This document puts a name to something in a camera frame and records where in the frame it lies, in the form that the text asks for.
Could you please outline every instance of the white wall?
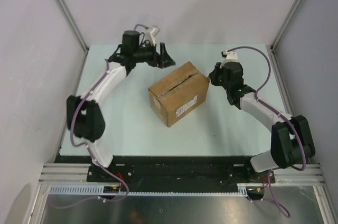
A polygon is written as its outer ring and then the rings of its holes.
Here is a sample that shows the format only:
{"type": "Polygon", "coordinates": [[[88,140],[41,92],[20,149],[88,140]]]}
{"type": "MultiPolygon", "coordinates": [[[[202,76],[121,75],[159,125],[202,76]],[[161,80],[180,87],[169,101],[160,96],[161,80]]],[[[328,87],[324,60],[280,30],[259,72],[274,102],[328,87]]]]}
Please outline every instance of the white wall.
{"type": "Polygon", "coordinates": [[[54,0],[0,0],[0,223],[20,223],[84,53],[54,0]]]}
{"type": "Polygon", "coordinates": [[[271,44],[294,0],[65,0],[88,44],[119,43],[136,23],[167,43],[271,44]]]}
{"type": "Polygon", "coordinates": [[[338,0],[306,0],[277,49],[297,114],[309,120],[316,156],[338,208],[338,0]]]}

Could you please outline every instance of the light blue table surface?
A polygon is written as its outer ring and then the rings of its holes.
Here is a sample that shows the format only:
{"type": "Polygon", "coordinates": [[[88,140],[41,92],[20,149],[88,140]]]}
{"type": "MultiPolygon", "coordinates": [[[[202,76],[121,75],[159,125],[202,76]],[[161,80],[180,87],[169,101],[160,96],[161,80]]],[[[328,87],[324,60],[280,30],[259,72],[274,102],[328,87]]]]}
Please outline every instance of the light blue table surface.
{"type": "MultiPolygon", "coordinates": [[[[158,69],[138,64],[108,97],[101,110],[106,130],[101,140],[107,141],[114,155],[151,156],[231,156],[256,155],[270,148],[270,132],[251,115],[230,106],[222,87],[209,86],[206,102],[168,128],[149,104],[148,87],[187,61],[208,75],[221,51],[248,44],[166,45],[175,67],[158,69]]],[[[264,44],[252,44],[267,54],[264,44]]],[[[88,89],[103,73],[104,59],[116,45],[92,45],[80,81],[78,94],[88,89]]],[[[245,83],[257,89],[265,80],[268,67],[259,53],[238,50],[244,69],[245,83]]],[[[270,81],[260,96],[284,109],[276,79],[270,81]]],[[[88,155],[85,147],[74,148],[67,130],[61,155],[88,155]]]]}

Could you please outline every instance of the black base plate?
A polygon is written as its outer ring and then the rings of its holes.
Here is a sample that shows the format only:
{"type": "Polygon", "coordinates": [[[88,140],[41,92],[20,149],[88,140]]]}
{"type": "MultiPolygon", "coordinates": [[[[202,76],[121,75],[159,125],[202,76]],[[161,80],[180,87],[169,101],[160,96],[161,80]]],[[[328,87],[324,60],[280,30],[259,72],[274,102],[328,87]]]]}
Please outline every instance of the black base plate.
{"type": "MultiPolygon", "coordinates": [[[[249,157],[115,156],[108,170],[120,173],[133,192],[238,192],[237,183],[262,183],[262,176],[268,175],[263,172],[249,178],[242,166],[249,157]]],[[[87,182],[113,183],[116,179],[91,165],[87,182]]]]}

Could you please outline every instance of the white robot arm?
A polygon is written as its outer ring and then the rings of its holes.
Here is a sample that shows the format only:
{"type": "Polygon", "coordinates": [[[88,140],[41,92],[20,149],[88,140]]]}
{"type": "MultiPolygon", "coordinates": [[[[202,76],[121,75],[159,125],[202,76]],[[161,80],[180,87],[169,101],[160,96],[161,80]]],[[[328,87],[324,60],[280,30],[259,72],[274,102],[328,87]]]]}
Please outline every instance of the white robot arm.
{"type": "Polygon", "coordinates": [[[278,110],[259,98],[256,90],[245,85],[243,67],[233,50],[222,52],[224,60],[216,63],[209,78],[211,84],[222,86],[226,90],[230,105],[251,114],[271,132],[271,149],[248,160],[246,166],[249,173],[255,174],[275,168],[285,169],[299,162],[305,163],[306,158],[315,155],[306,118],[293,117],[278,110]]]}
{"type": "Polygon", "coordinates": [[[175,65],[175,61],[167,54],[165,44],[160,43],[160,53],[156,52],[155,36],[158,27],[150,27],[144,33],[147,38],[140,44],[140,33],[125,31],[122,44],[106,61],[104,73],[95,83],[80,96],[69,96],[67,99],[67,127],[82,143],[89,148],[94,163],[108,167],[113,155],[101,138],[105,131],[105,120],[101,107],[112,90],[129,75],[137,63],[146,62],[151,67],[166,68],[175,65]]]}

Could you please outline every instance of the brown cardboard box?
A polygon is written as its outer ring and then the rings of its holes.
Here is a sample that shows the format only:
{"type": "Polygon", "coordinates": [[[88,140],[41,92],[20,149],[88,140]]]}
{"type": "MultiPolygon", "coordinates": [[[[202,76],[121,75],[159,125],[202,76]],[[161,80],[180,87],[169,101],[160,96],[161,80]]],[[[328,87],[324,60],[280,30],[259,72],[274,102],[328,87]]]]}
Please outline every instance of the brown cardboard box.
{"type": "Polygon", "coordinates": [[[151,107],[171,127],[206,99],[209,81],[187,62],[149,88],[151,107]]]}

